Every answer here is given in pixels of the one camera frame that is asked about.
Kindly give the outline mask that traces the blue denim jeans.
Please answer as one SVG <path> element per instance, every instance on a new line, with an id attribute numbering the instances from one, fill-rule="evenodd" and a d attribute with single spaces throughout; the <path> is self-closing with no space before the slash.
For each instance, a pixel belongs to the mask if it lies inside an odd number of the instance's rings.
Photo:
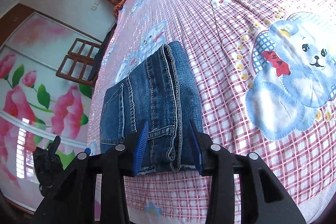
<path id="1" fill-rule="evenodd" d="M 193 120 L 203 131 L 196 80 L 180 42 L 159 47 L 106 91 L 100 119 L 100 151 L 121 144 L 149 125 L 140 174 L 195 168 L 189 144 Z"/>

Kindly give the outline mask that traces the floral sliding wardrobe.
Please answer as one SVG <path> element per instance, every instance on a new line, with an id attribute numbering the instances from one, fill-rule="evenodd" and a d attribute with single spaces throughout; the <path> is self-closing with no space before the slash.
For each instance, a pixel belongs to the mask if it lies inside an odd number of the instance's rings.
<path id="1" fill-rule="evenodd" d="M 100 43 L 23 4 L 1 17 L 1 191 L 33 212 L 42 200 L 33 151 L 56 151 L 67 166 L 87 146 L 93 87 L 56 76 L 76 38 Z"/>

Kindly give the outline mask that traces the wooden chair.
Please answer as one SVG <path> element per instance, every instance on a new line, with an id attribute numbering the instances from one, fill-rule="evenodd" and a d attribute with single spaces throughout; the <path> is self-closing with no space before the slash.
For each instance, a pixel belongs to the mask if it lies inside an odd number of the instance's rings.
<path id="1" fill-rule="evenodd" d="M 76 38 L 64 56 L 56 76 L 77 84 L 95 86 L 97 75 L 89 79 L 95 64 L 95 55 L 102 49 L 102 43 Z"/>

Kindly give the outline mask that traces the black chair cushion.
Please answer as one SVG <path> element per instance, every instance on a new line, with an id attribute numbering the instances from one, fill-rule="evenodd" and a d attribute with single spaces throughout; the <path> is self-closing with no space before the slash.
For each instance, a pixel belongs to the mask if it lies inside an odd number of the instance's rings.
<path id="1" fill-rule="evenodd" d="M 92 67 L 91 72 L 90 72 L 89 77 L 88 77 L 88 81 L 90 81 L 90 82 L 95 82 L 96 81 L 96 77 L 97 77 L 98 72 L 101 68 L 102 59 L 105 55 L 107 46 L 110 42 L 111 37 L 114 34 L 114 31 L 115 31 L 116 27 L 117 27 L 117 23 L 115 23 L 114 26 L 111 28 L 111 30 L 106 34 L 106 37 L 101 44 L 101 48 L 98 50 L 98 53 L 96 53 L 96 55 L 94 57 L 94 64 L 93 64 L 93 67 Z"/>

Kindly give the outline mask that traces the white wall switch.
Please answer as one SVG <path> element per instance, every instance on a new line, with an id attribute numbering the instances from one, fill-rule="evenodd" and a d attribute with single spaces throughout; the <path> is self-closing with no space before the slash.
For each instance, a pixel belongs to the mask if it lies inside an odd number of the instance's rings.
<path id="1" fill-rule="evenodd" d="M 100 5 L 100 2 L 94 2 L 93 5 L 91 6 L 91 10 L 96 11 L 99 5 Z"/>

